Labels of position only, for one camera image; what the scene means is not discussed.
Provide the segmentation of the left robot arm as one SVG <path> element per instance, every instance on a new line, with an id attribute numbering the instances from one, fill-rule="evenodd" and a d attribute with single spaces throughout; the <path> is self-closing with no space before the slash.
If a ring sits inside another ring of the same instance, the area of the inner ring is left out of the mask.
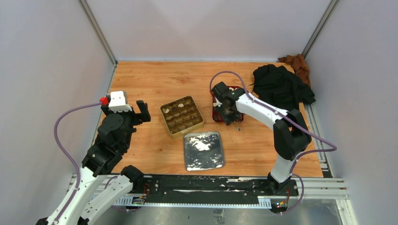
<path id="1" fill-rule="evenodd" d="M 147 103 L 142 100 L 136 103 L 139 113 L 128 104 L 117 105 L 110 96 L 99 101 L 105 118 L 98 127 L 94 144 L 88 149 L 81 167 L 72 162 L 77 172 L 72 188 L 50 216 L 37 221 L 38 225 L 92 225 L 128 192 L 137 194 L 143 190 L 147 193 L 144 174 L 129 165 L 113 177 L 107 188 L 93 197 L 99 185 L 127 153 L 135 127 L 151 120 Z"/>

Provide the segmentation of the gold chocolate tin box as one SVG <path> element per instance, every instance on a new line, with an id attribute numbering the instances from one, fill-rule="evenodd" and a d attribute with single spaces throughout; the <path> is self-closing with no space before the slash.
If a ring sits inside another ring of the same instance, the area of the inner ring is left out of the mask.
<path id="1" fill-rule="evenodd" d="M 204 127 L 204 117 L 192 96 L 185 96 L 178 100 L 166 103 L 160 107 L 167 131 L 173 139 Z"/>

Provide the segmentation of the red chocolate tray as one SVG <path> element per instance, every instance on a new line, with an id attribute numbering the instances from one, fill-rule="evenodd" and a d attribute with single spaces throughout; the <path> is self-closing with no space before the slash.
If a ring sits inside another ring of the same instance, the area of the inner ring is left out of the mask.
<path id="1" fill-rule="evenodd" d="M 215 109 L 215 107 L 217 106 L 217 99 L 213 95 L 212 95 L 212 103 L 213 103 L 213 107 L 212 107 L 213 121 L 216 123 L 224 123 L 223 118 L 219 115 L 219 113 Z M 244 115 L 242 114 L 240 119 L 236 120 L 234 123 L 239 124 L 239 123 L 242 123 L 243 121 L 244 121 Z"/>

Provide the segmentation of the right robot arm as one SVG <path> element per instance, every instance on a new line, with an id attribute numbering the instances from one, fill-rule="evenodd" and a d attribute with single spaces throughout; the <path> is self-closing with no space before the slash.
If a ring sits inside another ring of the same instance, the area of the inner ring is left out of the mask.
<path id="1" fill-rule="evenodd" d="M 273 131 L 277 158 L 268 174 L 268 189 L 273 195 L 281 195 L 287 189 L 293 165 L 311 142 L 301 112 L 296 109 L 287 111 L 273 107 L 252 94 L 245 93 L 243 88 L 231 90 L 228 87 L 214 87 L 211 92 L 216 100 L 216 106 L 213 108 L 226 125 L 232 124 L 245 114 Z"/>

